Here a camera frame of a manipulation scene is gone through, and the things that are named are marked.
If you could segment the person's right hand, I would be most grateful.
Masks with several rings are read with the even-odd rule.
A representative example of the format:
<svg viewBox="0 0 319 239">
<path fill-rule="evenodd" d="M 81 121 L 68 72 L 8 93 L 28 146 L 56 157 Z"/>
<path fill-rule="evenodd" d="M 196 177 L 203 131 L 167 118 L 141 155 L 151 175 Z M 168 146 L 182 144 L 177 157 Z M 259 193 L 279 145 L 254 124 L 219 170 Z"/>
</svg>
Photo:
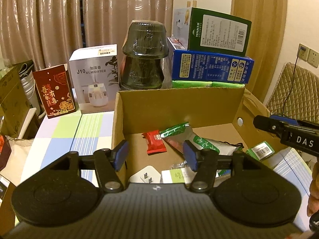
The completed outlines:
<svg viewBox="0 0 319 239">
<path fill-rule="evenodd" d="M 319 210 L 319 176 L 318 176 L 318 158 L 312 171 L 312 182 L 309 188 L 310 196 L 307 206 L 307 216 L 310 217 Z"/>
</svg>

